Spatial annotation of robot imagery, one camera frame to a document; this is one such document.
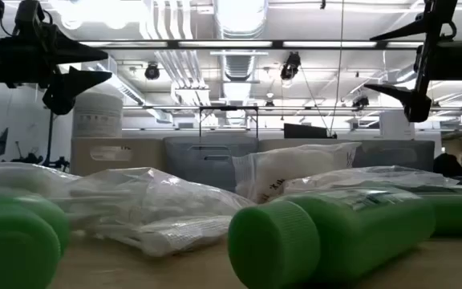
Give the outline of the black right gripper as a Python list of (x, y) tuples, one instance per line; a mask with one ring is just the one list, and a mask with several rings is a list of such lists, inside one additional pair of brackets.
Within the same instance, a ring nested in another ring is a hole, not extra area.
[(376, 35), (371, 41), (396, 39), (424, 33), (423, 45), (416, 51), (416, 82), (413, 89), (396, 87), (391, 84), (365, 84), (364, 87), (388, 95), (403, 106), (403, 113), (412, 123), (428, 119), (432, 99), (427, 96), (432, 80), (462, 80), (462, 41), (455, 41), (454, 35), (441, 32), (444, 24), (452, 29), (452, 16), (457, 0), (424, 0), (425, 8), (419, 20), (396, 30)]

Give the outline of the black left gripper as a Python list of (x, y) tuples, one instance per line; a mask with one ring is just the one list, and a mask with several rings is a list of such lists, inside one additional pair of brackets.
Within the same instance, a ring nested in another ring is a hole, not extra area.
[(43, 95), (43, 103), (54, 114), (66, 115), (75, 106), (76, 96), (106, 82), (112, 73), (70, 67), (67, 74), (59, 74), (59, 64), (105, 60), (108, 54), (68, 38), (57, 27), (52, 27), (48, 36), (48, 53), (36, 43), (3, 38), (0, 42), (0, 83), (7, 87), (23, 83), (46, 87), (51, 81)]

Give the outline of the green travel bottle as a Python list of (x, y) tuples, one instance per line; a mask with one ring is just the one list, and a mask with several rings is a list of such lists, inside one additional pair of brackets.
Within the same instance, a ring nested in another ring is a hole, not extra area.
[(69, 243), (66, 214), (36, 196), (0, 196), (0, 289), (47, 289)]
[(432, 236), (429, 201), (395, 187), (295, 193), (238, 211), (228, 254), (248, 289), (349, 283)]
[(411, 191), (432, 205), (436, 216), (434, 237), (462, 238), (462, 185), (423, 185)]

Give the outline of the clear bag of cotton swabs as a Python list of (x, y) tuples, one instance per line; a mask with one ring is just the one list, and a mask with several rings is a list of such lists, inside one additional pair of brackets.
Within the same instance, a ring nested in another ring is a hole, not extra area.
[(69, 177), (48, 199), (66, 213), (74, 230), (134, 246), (151, 257), (219, 242), (233, 215), (253, 205), (227, 190), (153, 168)]

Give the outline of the white cylindrical wipes canister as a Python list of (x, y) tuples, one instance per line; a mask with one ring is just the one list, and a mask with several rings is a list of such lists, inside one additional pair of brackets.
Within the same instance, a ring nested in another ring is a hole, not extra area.
[(117, 96), (85, 92), (76, 97), (72, 136), (121, 137), (124, 102)]

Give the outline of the white cardboard box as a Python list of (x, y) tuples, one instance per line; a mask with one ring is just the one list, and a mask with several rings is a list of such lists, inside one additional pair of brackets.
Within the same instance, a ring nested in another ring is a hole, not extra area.
[(380, 135), (386, 140), (413, 140), (415, 125), (409, 122), (403, 111), (386, 111), (379, 115)]

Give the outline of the black ceiling spotlight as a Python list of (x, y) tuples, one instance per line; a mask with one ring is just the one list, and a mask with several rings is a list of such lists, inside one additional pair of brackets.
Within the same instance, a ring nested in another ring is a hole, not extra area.
[(297, 51), (291, 51), (287, 60), (282, 66), (280, 77), (282, 80), (291, 80), (297, 73), (301, 65), (301, 58)]
[(356, 110), (363, 110), (365, 107), (370, 105), (368, 96), (361, 95), (353, 99), (351, 107)]
[(156, 80), (160, 77), (160, 69), (158, 68), (158, 63), (149, 62), (145, 71), (144, 77), (148, 80)]

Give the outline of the black metal stand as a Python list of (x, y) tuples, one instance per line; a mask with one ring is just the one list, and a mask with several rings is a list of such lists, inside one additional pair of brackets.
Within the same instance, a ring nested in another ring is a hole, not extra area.
[(51, 149), (52, 149), (52, 138), (54, 128), (55, 114), (50, 111), (49, 124), (48, 124), (48, 137), (47, 137), (47, 151), (46, 156), (42, 162), (42, 166), (50, 169), (59, 169), (62, 172), (66, 172), (70, 167), (70, 162), (65, 157), (59, 157), (58, 160), (51, 160)]

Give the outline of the dark translucent plastic bin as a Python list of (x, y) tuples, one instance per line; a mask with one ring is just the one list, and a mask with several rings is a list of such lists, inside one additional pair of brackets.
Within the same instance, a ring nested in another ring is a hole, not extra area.
[(353, 168), (398, 165), (432, 171), (435, 143), (430, 140), (362, 140)]
[(168, 173), (233, 192), (233, 158), (257, 152), (258, 140), (247, 136), (176, 136), (164, 138), (164, 146)]

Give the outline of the pale translucent plastic bin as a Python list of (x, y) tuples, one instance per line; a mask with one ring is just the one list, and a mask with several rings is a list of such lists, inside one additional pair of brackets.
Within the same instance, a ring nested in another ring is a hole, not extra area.
[(87, 176), (106, 169), (151, 167), (166, 171), (164, 142), (146, 138), (75, 138), (70, 172)]

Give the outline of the black office chair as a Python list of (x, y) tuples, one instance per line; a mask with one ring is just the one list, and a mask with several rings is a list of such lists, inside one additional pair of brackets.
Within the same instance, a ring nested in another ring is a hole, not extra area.
[(462, 177), (462, 166), (456, 156), (441, 153), (433, 161), (433, 172), (442, 174), (445, 177)]

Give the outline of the black computer monitor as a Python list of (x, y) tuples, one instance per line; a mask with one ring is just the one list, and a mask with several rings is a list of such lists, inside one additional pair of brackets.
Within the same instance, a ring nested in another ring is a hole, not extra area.
[(329, 137), (325, 128), (301, 124), (284, 124), (283, 132), (285, 139), (326, 139)]

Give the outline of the white plastic bin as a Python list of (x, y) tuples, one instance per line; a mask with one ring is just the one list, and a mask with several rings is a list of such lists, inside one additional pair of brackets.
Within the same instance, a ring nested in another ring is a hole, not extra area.
[(351, 140), (336, 139), (270, 139), (260, 140), (258, 152), (282, 150), (284, 153), (304, 156), (333, 156), (337, 154), (354, 154), (362, 144)]

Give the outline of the long ceiling light strip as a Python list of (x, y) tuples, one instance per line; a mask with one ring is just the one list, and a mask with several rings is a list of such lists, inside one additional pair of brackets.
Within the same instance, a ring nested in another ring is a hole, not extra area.
[(415, 50), (418, 41), (359, 41), (359, 40), (82, 40), (82, 44), (108, 50)]

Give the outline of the silver ventilation duct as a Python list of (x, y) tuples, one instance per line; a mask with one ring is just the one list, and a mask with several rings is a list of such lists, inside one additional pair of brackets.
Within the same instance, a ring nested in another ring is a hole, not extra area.
[[(214, 18), (219, 39), (259, 39), (266, 24), (268, 0), (213, 0)], [(225, 77), (247, 81), (253, 74), (254, 55), (222, 57)]]

